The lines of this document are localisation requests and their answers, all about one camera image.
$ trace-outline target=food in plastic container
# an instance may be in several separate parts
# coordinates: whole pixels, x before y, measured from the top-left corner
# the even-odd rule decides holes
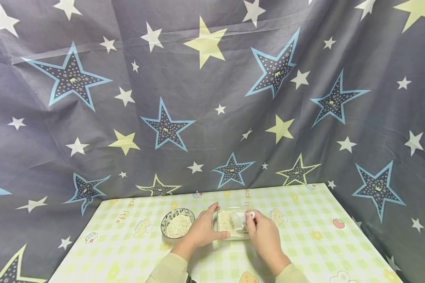
[[[217,230],[230,231],[231,234],[230,238],[225,239],[225,241],[250,239],[247,226],[245,226],[246,211],[247,209],[245,208],[234,206],[221,208],[220,211],[216,212]]]

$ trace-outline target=left hand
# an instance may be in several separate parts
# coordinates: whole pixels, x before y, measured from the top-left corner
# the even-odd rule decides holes
[[[202,211],[183,238],[192,241],[196,247],[203,247],[216,239],[229,238],[229,231],[217,232],[213,229],[213,213],[219,209],[219,203],[215,202]]]

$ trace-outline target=right hand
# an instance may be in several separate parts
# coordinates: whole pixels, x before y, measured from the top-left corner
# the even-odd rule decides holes
[[[246,226],[250,239],[272,273],[277,276],[291,263],[290,259],[282,251],[279,229],[274,221],[267,218],[260,211],[255,209],[251,211],[255,213],[255,221],[250,215],[250,211],[246,212]]]

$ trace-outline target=beige sleeve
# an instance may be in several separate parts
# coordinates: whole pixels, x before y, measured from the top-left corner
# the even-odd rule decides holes
[[[291,263],[275,278],[275,283],[310,283],[310,281],[294,263]]]
[[[146,283],[186,283],[187,261],[177,254],[168,253],[151,272]]]

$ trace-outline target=cartoon bear print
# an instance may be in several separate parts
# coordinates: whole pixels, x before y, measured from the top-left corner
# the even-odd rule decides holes
[[[277,227],[284,222],[288,222],[288,217],[286,215],[283,215],[283,213],[277,208],[274,208],[269,212],[269,218],[274,221],[275,226]]]
[[[143,235],[144,233],[149,233],[153,229],[150,219],[147,217],[144,220],[141,220],[137,226],[134,228],[134,238]]]
[[[338,271],[337,276],[329,278],[329,283],[358,283],[356,280],[351,280],[349,274],[345,271]]]
[[[245,271],[241,278],[239,279],[239,283],[258,283],[258,278],[250,274],[250,272]]]

